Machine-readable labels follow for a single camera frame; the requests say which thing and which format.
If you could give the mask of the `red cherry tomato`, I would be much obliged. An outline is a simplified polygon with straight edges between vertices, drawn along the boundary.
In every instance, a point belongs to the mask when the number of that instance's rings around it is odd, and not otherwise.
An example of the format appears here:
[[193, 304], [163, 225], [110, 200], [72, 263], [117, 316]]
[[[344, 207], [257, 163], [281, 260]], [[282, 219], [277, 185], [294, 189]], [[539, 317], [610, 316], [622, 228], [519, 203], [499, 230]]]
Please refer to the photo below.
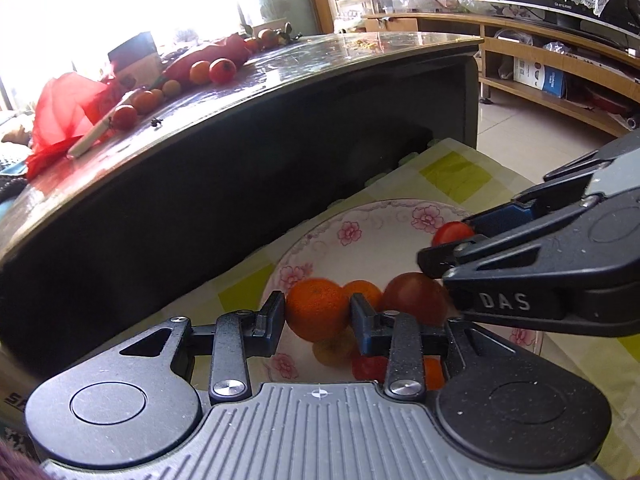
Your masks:
[[431, 246], [439, 246], [467, 240], [475, 235], [474, 230], [462, 221], [451, 221], [443, 224], [434, 234]]

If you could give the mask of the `large orange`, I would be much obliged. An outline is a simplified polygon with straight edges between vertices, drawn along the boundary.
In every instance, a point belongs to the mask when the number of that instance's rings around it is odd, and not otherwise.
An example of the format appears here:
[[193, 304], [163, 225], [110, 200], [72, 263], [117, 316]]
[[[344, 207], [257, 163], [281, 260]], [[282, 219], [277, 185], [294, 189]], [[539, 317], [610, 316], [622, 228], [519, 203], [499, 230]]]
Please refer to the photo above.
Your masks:
[[329, 339], [347, 327], [349, 300], [340, 285], [325, 278], [307, 278], [286, 295], [285, 319], [303, 340]]

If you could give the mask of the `small red tomato plate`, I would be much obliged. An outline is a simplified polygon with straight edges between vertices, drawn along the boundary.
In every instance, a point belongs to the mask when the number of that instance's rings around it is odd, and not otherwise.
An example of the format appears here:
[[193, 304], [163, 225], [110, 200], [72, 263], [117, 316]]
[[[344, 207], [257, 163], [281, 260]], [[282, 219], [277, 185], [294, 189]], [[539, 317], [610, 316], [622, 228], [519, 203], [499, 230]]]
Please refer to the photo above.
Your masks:
[[385, 380], [388, 359], [385, 356], [354, 356], [352, 358], [352, 376], [356, 380], [379, 382]]

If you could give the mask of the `large red tomato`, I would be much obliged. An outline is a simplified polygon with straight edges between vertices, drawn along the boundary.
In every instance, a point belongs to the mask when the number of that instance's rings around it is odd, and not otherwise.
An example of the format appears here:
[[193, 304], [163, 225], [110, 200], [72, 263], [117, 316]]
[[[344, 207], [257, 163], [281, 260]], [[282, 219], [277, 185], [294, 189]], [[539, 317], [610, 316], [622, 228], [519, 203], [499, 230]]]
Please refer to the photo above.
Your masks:
[[407, 313], [427, 326], [442, 326], [449, 310], [449, 298], [441, 284], [419, 272], [403, 273], [385, 287], [379, 311]]

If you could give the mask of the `small orange on plate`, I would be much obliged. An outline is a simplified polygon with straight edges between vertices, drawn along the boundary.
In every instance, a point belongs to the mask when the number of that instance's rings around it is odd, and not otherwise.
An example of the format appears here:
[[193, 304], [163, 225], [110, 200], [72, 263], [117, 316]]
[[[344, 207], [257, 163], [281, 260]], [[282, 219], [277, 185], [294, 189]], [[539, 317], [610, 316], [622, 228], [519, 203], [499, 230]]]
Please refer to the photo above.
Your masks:
[[382, 290], [375, 284], [366, 280], [355, 280], [343, 286], [345, 294], [351, 297], [353, 294], [360, 294], [368, 304], [377, 311], [383, 297]]

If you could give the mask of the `small orange front plate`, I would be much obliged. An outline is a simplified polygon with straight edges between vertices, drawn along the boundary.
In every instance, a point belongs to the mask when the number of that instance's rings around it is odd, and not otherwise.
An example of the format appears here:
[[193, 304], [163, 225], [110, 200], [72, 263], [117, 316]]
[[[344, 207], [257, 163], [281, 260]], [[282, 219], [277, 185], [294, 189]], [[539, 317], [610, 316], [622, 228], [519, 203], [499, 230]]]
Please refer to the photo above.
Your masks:
[[439, 390], [445, 385], [442, 362], [436, 356], [424, 356], [423, 368], [425, 374], [425, 385], [428, 390]]

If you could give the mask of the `yellow fruit on plate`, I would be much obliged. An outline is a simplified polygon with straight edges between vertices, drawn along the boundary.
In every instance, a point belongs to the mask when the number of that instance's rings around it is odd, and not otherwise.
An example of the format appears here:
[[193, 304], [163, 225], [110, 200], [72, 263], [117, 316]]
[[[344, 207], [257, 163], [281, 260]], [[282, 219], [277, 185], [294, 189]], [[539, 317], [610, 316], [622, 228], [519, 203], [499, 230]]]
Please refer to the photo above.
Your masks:
[[312, 353], [316, 360], [328, 367], [344, 367], [357, 353], [357, 341], [351, 327], [341, 333], [312, 344]]

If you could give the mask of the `white floral plate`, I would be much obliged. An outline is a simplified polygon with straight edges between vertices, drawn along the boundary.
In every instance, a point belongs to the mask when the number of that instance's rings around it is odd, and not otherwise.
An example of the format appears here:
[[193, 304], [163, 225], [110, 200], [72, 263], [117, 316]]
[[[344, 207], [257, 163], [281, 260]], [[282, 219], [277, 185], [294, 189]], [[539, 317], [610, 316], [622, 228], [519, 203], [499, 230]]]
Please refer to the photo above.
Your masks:
[[[282, 256], [262, 296], [288, 292], [305, 278], [345, 285], [369, 281], [379, 289], [396, 276], [419, 270], [416, 254], [431, 245], [437, 229], [468, 213], [429, 200], [381, 200], [340, 212], [305, 233]], [[276, 353], [258, 367], [266, 382], [352, 382], [352, 361], [344, 367], [320, 364], [312, 344], [288, 327]]]

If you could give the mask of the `yellow checkered cloth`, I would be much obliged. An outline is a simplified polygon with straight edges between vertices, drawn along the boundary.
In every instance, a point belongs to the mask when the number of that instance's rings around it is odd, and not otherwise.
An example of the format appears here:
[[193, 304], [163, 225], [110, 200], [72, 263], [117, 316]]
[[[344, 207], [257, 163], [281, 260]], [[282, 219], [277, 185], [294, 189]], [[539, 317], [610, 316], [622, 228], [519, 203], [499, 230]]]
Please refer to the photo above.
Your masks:
[[[488, 156], [454, 141], [442, 140], [362, 191], [304, 221], [260, 248], [227, 272], [193, 289], [162, 310], [112, 338], [117, 344], [173, 315], [213, 322], [236, 307], [257, 307], [268, 278], [282, 256], [305, 233], [349, 209], [381, 200], [429, 200], [468, 214], [505, 202], [529, 188], [529, 180]], [[639, 471], [639, 338], [617, 339], [543, 334], [496, 327], [495, 333], [590, 380], [608, 397], [613, 427], [597, 460], [616, 479]]]

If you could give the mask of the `wooden tv stand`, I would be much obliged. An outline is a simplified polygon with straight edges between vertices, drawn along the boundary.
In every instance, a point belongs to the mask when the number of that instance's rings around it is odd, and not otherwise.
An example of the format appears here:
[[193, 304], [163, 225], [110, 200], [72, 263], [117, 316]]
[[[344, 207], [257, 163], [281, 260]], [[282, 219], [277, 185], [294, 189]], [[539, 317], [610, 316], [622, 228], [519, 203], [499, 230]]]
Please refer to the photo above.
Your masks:
[[[629, 49], [514, 18], [469, 13], [369, 14], [368, 32], [452, 32], [480, 43], [480, 99], [500, 90], [623, 136], [639, 125], [639, 55]], [[563, 99], [513, 80], [514, 58], [562, 70]]]

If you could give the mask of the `blue white box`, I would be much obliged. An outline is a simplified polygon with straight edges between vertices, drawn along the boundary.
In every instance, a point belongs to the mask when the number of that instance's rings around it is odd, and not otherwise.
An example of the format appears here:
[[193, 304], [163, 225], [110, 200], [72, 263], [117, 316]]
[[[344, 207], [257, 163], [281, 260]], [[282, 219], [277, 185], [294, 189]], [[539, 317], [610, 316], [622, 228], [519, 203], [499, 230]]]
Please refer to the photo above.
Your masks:
[[514, 58], [513, 80], [560, 99], [565, 96], [566, 78], [564, 72], [539, 62]]

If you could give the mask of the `dark coffee table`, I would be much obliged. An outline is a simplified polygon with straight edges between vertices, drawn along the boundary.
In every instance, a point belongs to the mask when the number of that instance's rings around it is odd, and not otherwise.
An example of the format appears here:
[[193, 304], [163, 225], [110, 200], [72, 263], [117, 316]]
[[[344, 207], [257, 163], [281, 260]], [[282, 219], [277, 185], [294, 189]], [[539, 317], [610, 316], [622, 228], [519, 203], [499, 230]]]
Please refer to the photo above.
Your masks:
[[474, 146], [475, 36], [307, 37], [27, 185], [1, 220], [1, 351], [48, 377], [432, 141]]

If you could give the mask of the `red tomato by knife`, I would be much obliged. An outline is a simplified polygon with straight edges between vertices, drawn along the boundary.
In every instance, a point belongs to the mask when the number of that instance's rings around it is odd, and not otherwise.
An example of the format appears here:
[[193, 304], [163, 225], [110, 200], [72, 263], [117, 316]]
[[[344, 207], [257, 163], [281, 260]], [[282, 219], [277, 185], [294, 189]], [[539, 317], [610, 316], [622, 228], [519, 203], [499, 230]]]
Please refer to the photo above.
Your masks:
[[111, 127], [118, 131], [129, 131], [137, 122], [138, 112], [132, 105], [116, 107], [110, 119]]

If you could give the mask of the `red tomato on table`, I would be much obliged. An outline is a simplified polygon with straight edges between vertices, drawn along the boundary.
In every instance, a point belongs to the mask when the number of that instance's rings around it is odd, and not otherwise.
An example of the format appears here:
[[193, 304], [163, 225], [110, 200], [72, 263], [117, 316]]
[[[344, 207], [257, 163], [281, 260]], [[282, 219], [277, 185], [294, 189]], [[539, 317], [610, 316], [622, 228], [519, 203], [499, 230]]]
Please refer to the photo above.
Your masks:
[[208, 76], [213, 84], [228, 84], [236, 75], [238, 69], [228, 58], [218, 58], [209, 64]]

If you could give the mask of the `orange tomato on table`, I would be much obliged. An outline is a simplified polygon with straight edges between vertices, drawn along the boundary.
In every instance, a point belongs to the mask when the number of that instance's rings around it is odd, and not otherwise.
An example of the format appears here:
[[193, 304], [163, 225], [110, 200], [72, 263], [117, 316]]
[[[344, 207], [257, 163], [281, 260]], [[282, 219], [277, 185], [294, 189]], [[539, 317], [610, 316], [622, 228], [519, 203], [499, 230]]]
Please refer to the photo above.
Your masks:
[[209, 84], [209, 62], [198, 61], [192, 64], [189, 70], [189, 80], [191, 84], [202, 86]]

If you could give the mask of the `red plastic bag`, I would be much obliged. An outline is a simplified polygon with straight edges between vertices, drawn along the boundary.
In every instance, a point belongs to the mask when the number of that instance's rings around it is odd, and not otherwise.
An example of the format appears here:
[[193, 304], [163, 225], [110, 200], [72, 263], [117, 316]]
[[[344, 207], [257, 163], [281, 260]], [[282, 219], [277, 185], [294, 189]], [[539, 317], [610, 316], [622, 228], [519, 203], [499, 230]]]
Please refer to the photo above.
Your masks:
[[78, 73], [67, 73], [51, 79], [36, 106], [32, 154], [26, 159], [27, 180], [34, 180], [64, 157], [125, 92], [115, 78], [99, 82]]

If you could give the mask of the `brown cardboard box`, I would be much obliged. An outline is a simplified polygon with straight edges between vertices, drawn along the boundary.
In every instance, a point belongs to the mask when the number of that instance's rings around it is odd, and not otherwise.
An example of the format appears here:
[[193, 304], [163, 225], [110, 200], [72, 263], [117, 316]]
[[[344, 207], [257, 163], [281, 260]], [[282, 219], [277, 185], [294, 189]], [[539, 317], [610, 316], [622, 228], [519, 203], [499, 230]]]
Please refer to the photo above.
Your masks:
[[151, 88], [162, 73], [152, 35], [140, 32], [107, 53], [116, 80], [125, 88]]

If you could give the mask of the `white handled knife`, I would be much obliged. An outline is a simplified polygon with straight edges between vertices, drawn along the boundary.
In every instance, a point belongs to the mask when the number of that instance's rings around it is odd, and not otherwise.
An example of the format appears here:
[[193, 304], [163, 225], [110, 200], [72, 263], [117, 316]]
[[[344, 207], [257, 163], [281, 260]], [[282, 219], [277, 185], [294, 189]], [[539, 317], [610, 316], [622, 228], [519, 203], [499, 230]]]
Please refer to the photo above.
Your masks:
[[100, 119], [93, 128], [86, 133], [82, 138], [80, 138], [77, 142], [75, 142], [67, 151], [66, 155], [68, 158], [78, 159], [81, 155], [85, 154], [85, 152], [89, 151], [89, 148], [96, 144], [104, 134], [107, 134], [110, 130], [115, 130], [110, 125], [111, 116], [116, 107], [121, 105], [132, 105], [134, 106], [134, 99], [140, 96], [143, 89], [136, 89], [127, 92], [120, 102], [116, 104], [109, 112], [105, 114], [105, 116]]

